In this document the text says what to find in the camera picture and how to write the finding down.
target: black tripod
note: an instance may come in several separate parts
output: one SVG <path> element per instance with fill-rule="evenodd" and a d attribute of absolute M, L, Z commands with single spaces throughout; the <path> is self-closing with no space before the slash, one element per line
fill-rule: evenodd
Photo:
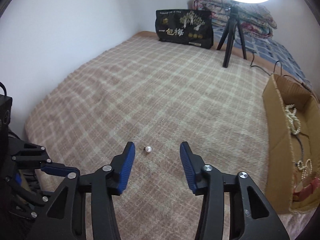
<path fill-rule="evenodd" d="M 229 34 L 226 54 L 224 56 L 224 61 L 223 61 L 223 65 L 222 65 L 225 68 L 227 68 L 228 64 L 229 64 L 231 51 L 232 51 L 232 47 L 233 47 L 233 41 L 235 39 L 235 34 L 236 34 L 236 25 L 238 26 L 238 31 L 239 31 L 239 35 L 240 35 L 243 58 L 247 59 L 247 55 L 245 52 L 244 36 L 243 36 L 242 27 L 241 27 L 240 20 L 239 20 L 238 8 L 235 6 L 231 6 L 229 20 L 227 22 L 226 28 L 223 31 L 221 40 L 220 40 L 219 45 L 217 47 L 217 50 L 221 49 L 224 41 L 226 40 L 226 37 Z"/>

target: plaid blanket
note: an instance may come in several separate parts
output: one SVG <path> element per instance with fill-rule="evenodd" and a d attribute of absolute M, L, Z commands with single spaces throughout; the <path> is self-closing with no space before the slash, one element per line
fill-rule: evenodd
<path fill-rule="evenodd" d="M 136 35 L 71 73 L 31 113 L 30 141 L 54 162 L 96 171 L 122 153 L 127 141 L 136 158 L 127 189 L 114 197 L 122 239 L 194 239 L 202 197 L 188 189 L 179 145 L 222 172 L 247 171 L 264 190 L 268 130 L 262 91 L 268 76 L 223 51 L 159 42 Z M 151 145 L 150 154 L 143 147 Z M 40 174 L 43 189 L 61 178 Z M 90 195 L 87 239 L 92 239 Z M 307 215 L 281 216 L 295 237 Z M 229 204 L 225 198 L 228 239 Z"/>

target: white pearl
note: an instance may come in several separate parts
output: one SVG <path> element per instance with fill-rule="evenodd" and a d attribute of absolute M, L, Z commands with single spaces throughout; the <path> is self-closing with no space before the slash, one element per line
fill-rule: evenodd
<path fill-rule="evenodd" d="M 147 146 L 145 149 L 144 149 L 147 153 L 150 153 L 152 151 L 152 148 L 151 146 Z"/>

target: black snack bag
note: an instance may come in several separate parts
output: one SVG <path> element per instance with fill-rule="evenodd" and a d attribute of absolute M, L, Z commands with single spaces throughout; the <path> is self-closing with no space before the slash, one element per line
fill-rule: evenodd
<path fill-rule="evenodd" d="M 156 17 L 156 32 L 160 41 L 195 45 L 205 49 L 212 47 L 210 11 L 158 10 Z"/>

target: pearl necklace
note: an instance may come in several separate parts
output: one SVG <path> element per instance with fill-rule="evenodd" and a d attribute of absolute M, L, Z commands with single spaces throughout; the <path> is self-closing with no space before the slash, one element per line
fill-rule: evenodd
<path fill-rule="evenodd" d="M 294 105 L 287 105 L 285 107 L 285 111 L 286 111 L 285 115 L 287 116 L 289 121 L 289 128 L 291 130 L 291 133 L 293 135 L 297 135 L 298 133 L 300 133 L 300 130 L 301 130 L 300 120 L 296 117 L 297 108 L 295 108 Z M 296 121 L 298 124 L 297 129 L 295 129 L 294 121 Z"/>
<path fill-rule="evenodd" d="M 311 162 L 311 159 L 308 159 L 306 161 L 306 164 L 303 165 L 303 155 L 304 155 L 303 146 L 300 139 L 297 136 L 301 131 L 301 122 L 296 116 L 297 108 L 295 108 L 294 105 L 287 105 L 285 107 L 285 112 L 286 112 L 285 115 L 289 121 L 288 128 L 291 130 L 291 133 L 297 137 L 297 140 L 299 141 L 301 146 L 301 160 L 298 161 L 298 163 L 296 163 L 296 166 L 298 167 L 299 171 L 302 171 L 301 180 L 303 180 L 308 176 L 309 173 L 312 173 L 312 162 Z"/>

